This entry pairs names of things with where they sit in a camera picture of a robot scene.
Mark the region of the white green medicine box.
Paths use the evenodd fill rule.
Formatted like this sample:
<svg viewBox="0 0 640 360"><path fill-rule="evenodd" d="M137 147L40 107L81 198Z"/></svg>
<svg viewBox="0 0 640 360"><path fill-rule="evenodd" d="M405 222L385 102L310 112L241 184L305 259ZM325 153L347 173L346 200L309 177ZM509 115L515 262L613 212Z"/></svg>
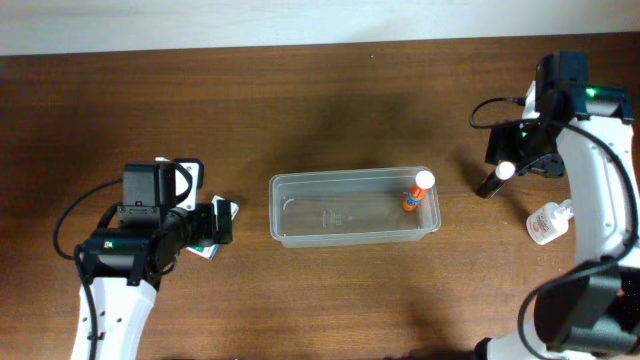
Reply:
<svg viewBox="0 0 640 360"><path fill-rule="evenodd" d="M233 241L233 220L239 207L220 196L210 203L198 203L193 211L192 238L187 250L212 260L222 245Z"/></svg>

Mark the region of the black bottle white cap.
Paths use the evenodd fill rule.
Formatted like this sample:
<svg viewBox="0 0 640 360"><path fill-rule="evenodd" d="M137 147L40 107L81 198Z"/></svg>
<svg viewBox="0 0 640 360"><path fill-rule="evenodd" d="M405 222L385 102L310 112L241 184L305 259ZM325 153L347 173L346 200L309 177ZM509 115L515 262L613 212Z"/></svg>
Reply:
<svg viewBox="0 0 640 360"><path fill-rule="evenodd" d="M476 190L476 194L483 199L491 198L515 174L515 171L516 166L513 163L508 161L500 162L481 183Z"/></svg>

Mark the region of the orange bottle white cap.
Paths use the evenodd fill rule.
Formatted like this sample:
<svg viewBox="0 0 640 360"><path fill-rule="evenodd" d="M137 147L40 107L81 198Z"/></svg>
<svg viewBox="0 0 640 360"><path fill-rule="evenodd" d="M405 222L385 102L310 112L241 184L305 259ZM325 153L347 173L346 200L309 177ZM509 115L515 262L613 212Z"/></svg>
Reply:
<svg viewBox="0 0 640 360"><path fill-rule="evenodd" d="M406 195L402 207L405 211L414 211L424 196L434 187L434 174L429 170L422 170L414 177L414 183Z"/></svg>

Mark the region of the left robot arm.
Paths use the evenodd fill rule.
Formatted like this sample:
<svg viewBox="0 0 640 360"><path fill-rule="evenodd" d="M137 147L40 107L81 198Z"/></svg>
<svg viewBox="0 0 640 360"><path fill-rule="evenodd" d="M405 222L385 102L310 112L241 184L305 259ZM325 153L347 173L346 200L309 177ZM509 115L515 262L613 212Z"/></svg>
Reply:
<svg viewBox="0 0 640 360"><path fill-rule="evenodd" d="M234 203L197 202L204 167L195 158L130 163L123 196L74 249L79 319L75 359L135 358L161 281L184 249L232 242Z"/></svg>

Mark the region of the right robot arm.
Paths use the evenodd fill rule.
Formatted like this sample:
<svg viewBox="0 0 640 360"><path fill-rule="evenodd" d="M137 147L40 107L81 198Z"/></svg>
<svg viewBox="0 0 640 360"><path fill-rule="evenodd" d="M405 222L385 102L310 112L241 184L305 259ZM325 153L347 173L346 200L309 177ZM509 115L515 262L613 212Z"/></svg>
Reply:
<svg viewBox="0 0 640 360"><path fill-rule="evenodd" d="M481 340L477 359L605 359L639 352L639 189L628 92L593 85L582 52L543 57L517 120L489 126L485 160L517 175L566 177L575 265L534 288L515 332Z"/></svg>

